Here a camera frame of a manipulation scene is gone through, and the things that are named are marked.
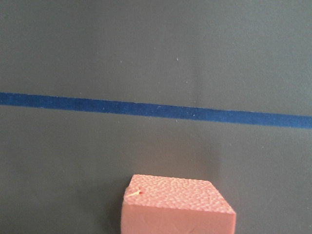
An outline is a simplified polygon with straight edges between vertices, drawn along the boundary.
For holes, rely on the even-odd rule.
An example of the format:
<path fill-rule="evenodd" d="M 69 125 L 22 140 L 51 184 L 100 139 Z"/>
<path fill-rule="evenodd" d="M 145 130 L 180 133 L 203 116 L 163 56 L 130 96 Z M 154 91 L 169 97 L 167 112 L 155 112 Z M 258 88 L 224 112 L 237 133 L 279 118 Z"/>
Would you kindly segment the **orange foam cube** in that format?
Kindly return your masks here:
<path fill-rule="evenodd" d="M 133 175 L 126 188 L 122 234 L 233 234 L 236 212 L 209 181 Z"/>

